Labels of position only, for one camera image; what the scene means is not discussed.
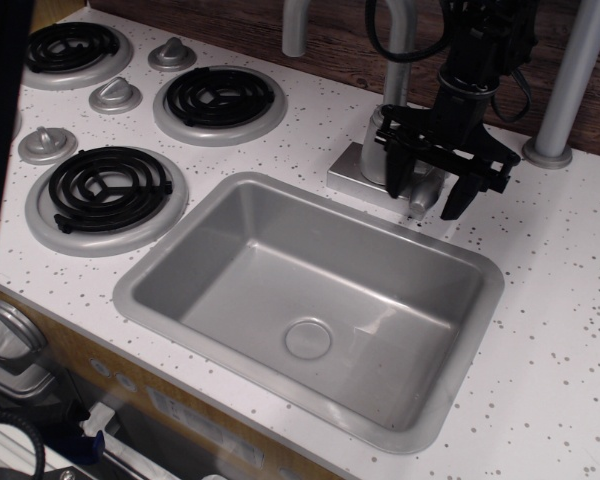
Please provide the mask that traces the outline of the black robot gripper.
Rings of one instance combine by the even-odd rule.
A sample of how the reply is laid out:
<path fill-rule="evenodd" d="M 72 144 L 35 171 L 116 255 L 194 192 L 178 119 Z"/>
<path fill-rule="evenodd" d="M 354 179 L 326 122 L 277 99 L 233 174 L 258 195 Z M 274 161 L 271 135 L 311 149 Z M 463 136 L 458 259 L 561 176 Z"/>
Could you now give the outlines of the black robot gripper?
<path fill-rule="evenodd" d="M 520 156 L 495 140 L 483 123 L 497 79 L 479 85 L 440 74 L 438 81 L 429 109 L 383 106 L 375 141 L 386 152 L 385 187 L 393 199 L 406 188 L 418 161 L 456 175 L 440 218 L 457 220 L 479 192 L 505 190 Z"/>

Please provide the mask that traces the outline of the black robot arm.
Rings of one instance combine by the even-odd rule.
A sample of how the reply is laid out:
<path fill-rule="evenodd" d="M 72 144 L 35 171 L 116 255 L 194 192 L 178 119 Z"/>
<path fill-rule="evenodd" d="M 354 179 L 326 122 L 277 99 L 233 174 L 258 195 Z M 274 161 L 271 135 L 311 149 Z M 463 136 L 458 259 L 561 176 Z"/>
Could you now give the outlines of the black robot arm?
<path fill-rule="evenodd" d="M 384 151 L 384 188 L 392 198 L 408 196 L 409 214 L 422 218 L 437 202 L 445 178 L 456 177 L 441 217 L 458 219 L 478 193 L 501 193 L 520 156 L 493 138 L 484 125 L 504 76 L 523 94 L 530 87 L 520 71 L 537 43 L 535 1 L 443 1 L 443 33 L 431 46 L 412 51 L 385 48 L 376 32 L 376 4 L 365 4 L 365 27 L 374 49 L 385 59 L 411 64 L 442 50 L 439 89 L 429 109 L 395 104 L 379 109 L 374 140 Z"/>

